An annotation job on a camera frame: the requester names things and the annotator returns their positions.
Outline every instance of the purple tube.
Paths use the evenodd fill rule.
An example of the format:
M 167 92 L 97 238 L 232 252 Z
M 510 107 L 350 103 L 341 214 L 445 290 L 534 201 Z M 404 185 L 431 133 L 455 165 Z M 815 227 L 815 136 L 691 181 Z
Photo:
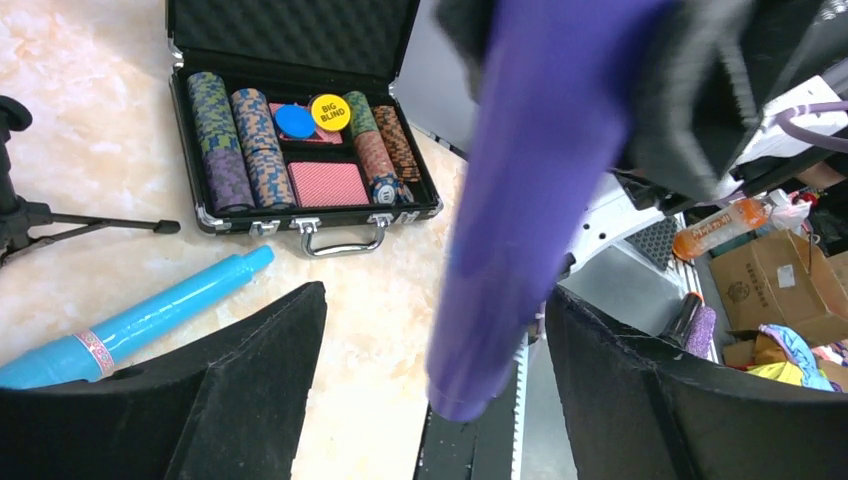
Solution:
M 633 82 L 672 0 L 500 0 L 427 357 L 454 421 L 500 394 L 586 203 L 626 142 Z

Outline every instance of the gray panel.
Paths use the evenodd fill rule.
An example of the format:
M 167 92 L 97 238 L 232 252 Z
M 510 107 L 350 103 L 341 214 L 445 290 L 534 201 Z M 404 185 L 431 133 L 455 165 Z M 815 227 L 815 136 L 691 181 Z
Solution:
M 467 152 L 477 105 L 465 65 L 433 17 L 434 0 L 421 0 L 395 93 L 415 126 Z

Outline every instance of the table surface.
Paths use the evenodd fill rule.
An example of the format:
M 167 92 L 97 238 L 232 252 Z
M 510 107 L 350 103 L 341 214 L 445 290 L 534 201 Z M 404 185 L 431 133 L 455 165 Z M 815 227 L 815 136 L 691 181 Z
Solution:
M 390 228 L 371 254 L 306 260 L 294 232 L 270 240 L 206 236 L 193 217 L 164 27 L 163 0 L 0 4 L 0 94 L 21 101 L 35 119 L 7 144 L 17 193 L 58 213 L 183 225 L 171 236 L 106 229 L 4 268 L 0 364 L 267 243 L 277 259 L 250 285 L 127 363 L 208 335 L 304 282 L 323 281 L 327 325 L 293 478 L 411 478 L 427 405 L 425 347 L 464 162 L 416 134 L 445 210 Z M 319 241 L 321 235 L 328 233 Z

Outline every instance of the poker chip case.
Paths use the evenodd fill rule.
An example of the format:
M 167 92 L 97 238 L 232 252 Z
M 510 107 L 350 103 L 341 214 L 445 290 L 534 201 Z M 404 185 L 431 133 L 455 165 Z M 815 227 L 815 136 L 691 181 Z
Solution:
M 166 8 L 169 47 L 177 59 L 170 78 L 171 94 L 197 224 L 202 231 L 266 236 L 294 230 L 301 235 L 304 253 L 324 257 L 374 250 L 382 243 L 387 228 L 427 220 L 442 210 L 442 201 L 409 123 L 392 93 L 418 0 L 167 0 Z M 279 104 L 306 106 L 317 95 L 344 96 L 350 92 L 362 92 L 367 98 L 366 106 L 375 113 L 392 107 L 392 118 L 400 125 L 396 134 L 405 137 L 407 152 L 411 151 L 416 164 L 416 179 L 402 182 L 409 195 L 403 198 L 409 200 L 280 208 L 266 208 L 257 202 L 220 211 L 213 205 L 209 186 L 210 180 L 215 180 L 208 178 L 214 176 L 209 173 L 205 155 L 209 142 L 196 124 L 194 97 L 190 94 L 189 77 L 200 72 L 211 72 L 223 80 L 228 98 L 235 98 L 243 89 L 258 90 L 272 109 L 279 109 Z M 358 161 L 359 137 L 355 142 L 352 132 L 355 128 L 349 126 L 339 132 L 341 143 L 320 145 L 285 141 L 276 129 L 277 150 L 288 166 L 291 162 L 357 163 L 367 189 L 367 165 L 363 167 L 365 162 Z M 217 153 L 217 157 L 222 157 L 221 152 Z M 320 171 L 289 172 L 301 170 Z M 249 173 L 253 180 L 255 172 Z M 322 188 L 332 189 L 333 184 L 320 185 L 317 193 Z M 217 195 L 214 203 L 220 203 Z M 312 247 L 312 237 L 318 229 L 354 225 L 373 225 L 374 240 L 361 245 Z

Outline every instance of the case handle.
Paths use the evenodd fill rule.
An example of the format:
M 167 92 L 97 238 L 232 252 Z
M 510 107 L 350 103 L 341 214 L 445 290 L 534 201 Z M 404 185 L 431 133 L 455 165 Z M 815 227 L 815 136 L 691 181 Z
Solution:
M 374 223 L 377 226 L 377 233 L 374 235 L 374 240 L 369 243 L 344 243 L 322 248 L 312 247 L 312 237 L 318 231 L 318 225 L 321 224 L 321 220 L 318 218 L 298 218 L 292 223 L 300 230 L 300 248 L 303 249 L 303 253 L 312 258 L 328 258 L 354 253 L 373 252 L 383 244 L 383 240 L 386 238 L 386 229 L 391 225 L 392 218 L 391 214 L 375 214 L 368 219 L 369 223 Z

